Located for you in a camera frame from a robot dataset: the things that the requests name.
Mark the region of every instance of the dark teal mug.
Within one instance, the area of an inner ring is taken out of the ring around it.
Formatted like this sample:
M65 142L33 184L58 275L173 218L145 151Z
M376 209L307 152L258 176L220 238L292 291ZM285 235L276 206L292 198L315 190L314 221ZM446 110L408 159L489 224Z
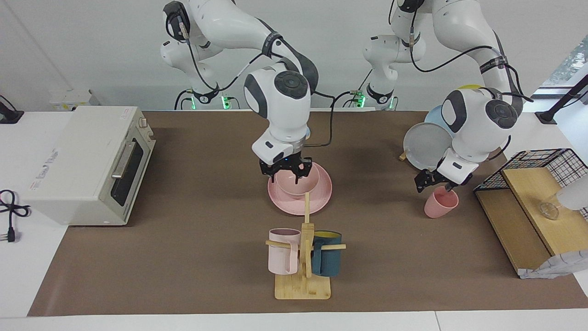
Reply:
M321 250L323 245L341 244L341 234L334 231L315 231L312 244L311 265L312 273L323 277L334 277L339 274L341 265L341 250Z

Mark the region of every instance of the black cable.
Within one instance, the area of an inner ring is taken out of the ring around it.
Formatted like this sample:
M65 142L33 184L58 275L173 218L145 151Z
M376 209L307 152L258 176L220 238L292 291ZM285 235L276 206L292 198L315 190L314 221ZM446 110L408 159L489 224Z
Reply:
M237 79L239 78L240 75L235 76L235 78L233 78L233 80L229 83L229 85L227 85L227 86L225 86L223 88L218 88L218 85L216 87L210 86L210 84L208 84L204 80L204 77L200 73L200 69L198 68L198 65L196 64L196 58L194 57L194 52L192 51L192 44L190 44L190 42L187 42L187 44L188 44L188 48L190 49L190 56L192 57L192 63L194 63L194 68L196 68L196 73L198 74L198 77L200 77L200 80L204 83L204 85L206 85L206 87L208 87L212 91L222 92L222 91L227 90L229 87L231 87L235 83L235 81L237 81ZM253 59L251 59L251 61L249 61L249 64L248 65L252 64L253 62L255 62L255 60L257 60L262 55L263 55L262 53L259 53L256 57L254 57Z
M411 34L414 34L414 32L415 32L415 19L416 19L416 14L417 14L417 12L418 12L418 11L415 11L415 14L414 14L414 16L412 16L412 23L410 24L410 33L411 33ZM435 70L437 70L437 69L441 69L441 68L445 67L446 65L450 64L451 62L453 62L453 61L457 60L458 58L460 58L460 57L462 57L462 56L464 56L464 55L466 55L466 54L468 54L468 53L470 53L470 52L477 51L478 49L484 49L484 48L487 48L487 49L494 49L494 48L493 48L493 47L491 47L491 46L485 46L485 45L484 45L484 46L476 46L476 47L470 48L470 49L468 49L467 51L465 51L465 52L463 52L463 53L461 53L461 54L459 54L459 55L455 56L454 58L452 58L452 59L448 60L447 62L445 62L445 63L444 63L444 64L442 64L442 65L438 65L438 66L434 67L433 69L427 69L427 70L425 70L425 69L421 69L421 68L419 68L419 66L416 64L416 62L415 62L415 57L414 57L414 55L413 55L413 48L412 48L412 47L410 47L410 60L412 61L412 64L415 66L415 68L416 68L418 71L420 71L420 72L433 72L433 71L435 71Z
M490 92L490 94L492 94L492 98L496 99L496 94L488 87L480 87L480 90L486 90L486 91Z
M503 95L511 95L513 97L519 97L519 98L523 98L525 100L527 100L528 102L535 102L535 100L529 98L526 95L522 95L520 93L513 93L513 92L502 92Z
M329 119L329 142L326 144L309 144L305 145L304 147L326 147L331 144L333 141L333 113L335 112L335 104L337 100L341 99L344 95L352 94L351 91L343 92L339 94L337 97L332 97L333 102L331 103L331 112L330 112L330 119Z
M191 102L192 101L192 98L184 98L184 99L182 99L182 102L180 103L180 109L181 110L183 110L183 103L184 103L184 101L190 101Z
M349 100L345 101L341 107L345 108L345 105L347 104L347 102L349 102L349 106L351 107L351 105L353 104L353 100L354 99L349 99Z
M580 99L582 99L583 97L585 97L586 94L588 94L588 91L584 92L584 94L582 94L576 101L573 101L572 103L567 104L567 105L563 106L562 108L566 108L566 107L569 107L569 106L575 104L576 102L580 101Z
M188 93L188 90L183 90L182 92L180 92L180 94L178 94L178 97L176 98L176 103L173 106L173 110L178 110L178 104L180 102L180 98L182 98L184 93Z
M502 153L505 151L506 147L508 147L508 146L510 145L510 139L511 139L511 138L512 138L512 137L511 137L511 136L509 136L509 140L506 142L506 145L505 145L505 146L504 146L504 147L503 147L503 148L502 148L502 149L501 149L501 150L498 152L498 154L494 155L493 157L489 158L489 159L488 159L488 160L486 160L486 161L492 161L492 160L494 160L495 158L497 158L498 156L500 156L500 155L501 155L501 154L502 154Z
M507 63L507 64L505 64L505 67L506 67L506 68L508 68L508 69L510 69L510 70L512 70L512 72L514 72L514 77L515 77L515 79L516 79L516 85L517 85L517 88L519 89L519 92L520 92L521 94L523 94L523 95L524 95L524 93L523 93L523 88L520 86L519 72L518 72L518 71L516 71L516 69L514 69L514 68L513 68L513 67L512 67L510 64L508 64L508 63Z
M414 16L412 16L412 23L411 23L411 25L410 25L410 33L411 33L411 34L414 34L414 31L415 31L415 19L416 19L416 13L417 13L417 12L415 11L415 14L414 14ZM464 56L464 55L466 55L466 54L468 54L468 53L470 53L470 52L477 51L478 49L485 49L485 48L487 48L487 49L494 49L493 47L491 47L491 46L487 46L487 45L483 45L483 46L476 46L476 47L470 48L470 49L468 49L467 51L465 51L465 52L463 52L463 53L461 53L461 54L459 54L459 55L457 55L457 56L453 57L452 59L448 60L447 62L443 63L442 65L438 65L438 66L436 66L436 67L434 67L434 68L432 68L432 69L421 69L421 68L419 68L419 66L418 66L418 65L416 64L416 62L415 62L415 57L414 57L414 55L413 55L413 47L410 47L410 60L411 60L412 64L415 66L415 68L416 68L418 71L420 71L420 72L433 72L433 71L435 71L435 70L437 70L437 69L441 69L441 68L445 67L446 65L450 64L451 62L453 62L453 61L457 60L458 58L460 58L460 57L462 57L462 56ZM505 66L507 69L511 70L511 71L514 73L514 77L515 77L515 79L516 79L517 88L519 89L519 92L520 92L520 94L518 94L518 93L513 93L513 92L503 92L502 94L504 94L504 95L512 95L512 96L514 96L514 97L523 98L523 99L527 100L528 102L534 102L534 100L533 100L533 99L531 99L531 98L529 98L529 97L525 96L525 94L523 93L523 88L522 88L522 87L521 87L521 85L520 85L519 72L518 72L518 71L517 71L517 70L516 70L516 69L515 69L513 66L511 66L511 65L510 65L510 64L508 64L508 63L504 64L504 66Z
M237 99L235 97L228 97L228 99L237 101L237 105L239 106L239 109L241 109L241 103L239 102L239 99Z
M10 203L5 203L2 201L3 193L10 193L12 197L12 201ZM15 204L16 202L16 195L11 190L2 190L0 191L0 206L5 207L6 209L0 210L0 213L8 212L8 233L6 234L9 243L13 243L16 240L16 235L14 232L14 228L12 227L12 215L16 214L20 217L28 217L31 215L31 209L29 205L20 206Z
M394 0L392 0L392 4L390 5L390 12L388 13L388 25L392 25L392 9L394 7Z
M176 39L176 37L169 33L169 16L165 19L165 32L167 32L172 39Z
M367 73L366 78L363 80L362 84L359 86L358 90L361 90L363 85L365 84L365 82L368 80L369 75L372 74L373 69L370 69L370 71Z
M16 111L16 107L14 107L14 105L12 104L12 102L8 101L8 99L6 99L2 94L0 94L0 98L6 100L6 102L8 102L8 104L10 105L10 107L12 107L12 110Z
M328 94L324 94L324 93L321 93L321 92L319 92L319 91L315 91L315 94L316 94L316 95L320 95L321 97L330 98L331 100L334 100L334 99L335 99L335 97L334 97L334 96L332 96L332 95L328 95Z

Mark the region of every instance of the brown table mat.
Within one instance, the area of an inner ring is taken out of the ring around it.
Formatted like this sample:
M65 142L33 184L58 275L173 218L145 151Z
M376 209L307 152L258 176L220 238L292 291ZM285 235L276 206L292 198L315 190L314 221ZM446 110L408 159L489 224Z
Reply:
M275 300L264 241L303 218L268 198L250 149L267 122L252 112L146 116L158 142L129 224L70 227L29 316L588 307L571 275L515 275L472 193L504 158L456 189L455 211L424 215L433 188L418 194L417 170L397 159L423 112L337 113L333 144L303 152L333 180L311 221L343 233L348 249L330 300ZM313 113L310 127L312 143L326 141L328 114Z

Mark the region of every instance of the mug handle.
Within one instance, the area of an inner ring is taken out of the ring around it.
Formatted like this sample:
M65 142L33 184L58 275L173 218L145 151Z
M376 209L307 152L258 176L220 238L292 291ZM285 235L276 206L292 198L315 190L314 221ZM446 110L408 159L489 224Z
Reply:
M315 242L315 249L312 254L312 261L311 261L312 273L317 274L319 276L320 276L320 273L322 272L322 270L321 270L321 254L322 254L321 248L323 247L323 245L324 245L324 242L322 242L322 241Z
M298 269L298 245L290 243L290 265L286 269L286 272L292 274L292 270Z

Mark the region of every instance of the oven door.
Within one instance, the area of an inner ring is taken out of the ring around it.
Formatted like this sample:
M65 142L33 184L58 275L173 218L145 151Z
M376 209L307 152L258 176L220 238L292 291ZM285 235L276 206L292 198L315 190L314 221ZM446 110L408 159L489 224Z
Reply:
M151 156L151 146L136 127L129 129L101 199L126 224Z

